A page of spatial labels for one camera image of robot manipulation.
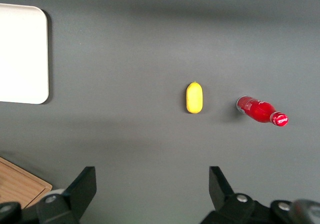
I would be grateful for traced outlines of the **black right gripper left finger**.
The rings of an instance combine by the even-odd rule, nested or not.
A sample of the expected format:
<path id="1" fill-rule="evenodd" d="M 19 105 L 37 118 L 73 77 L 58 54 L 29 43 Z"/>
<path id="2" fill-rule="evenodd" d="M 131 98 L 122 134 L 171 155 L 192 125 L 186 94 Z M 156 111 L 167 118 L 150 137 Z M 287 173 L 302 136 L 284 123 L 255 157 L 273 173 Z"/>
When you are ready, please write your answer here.
<path id="1" fill-rule="evenodd" d="M 80 223 L 96 194 L 95 167 L 87 166 L 64 190 L 47 194 L 36 204 L 39 223 Z"/>

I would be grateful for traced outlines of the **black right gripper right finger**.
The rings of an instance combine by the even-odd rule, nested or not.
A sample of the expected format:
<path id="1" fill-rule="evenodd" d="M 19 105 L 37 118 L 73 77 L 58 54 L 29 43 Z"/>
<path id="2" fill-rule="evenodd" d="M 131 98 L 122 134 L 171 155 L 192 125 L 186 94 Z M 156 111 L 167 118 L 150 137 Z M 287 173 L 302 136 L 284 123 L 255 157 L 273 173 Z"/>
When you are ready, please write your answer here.
<path id="1" fill-rule="evenodd" d="M 252 198 L 235 193 L 218 166 L 209 168 L 209 195 L 214 210 L 202 223 L 249 223 L 255 209 Z"/>

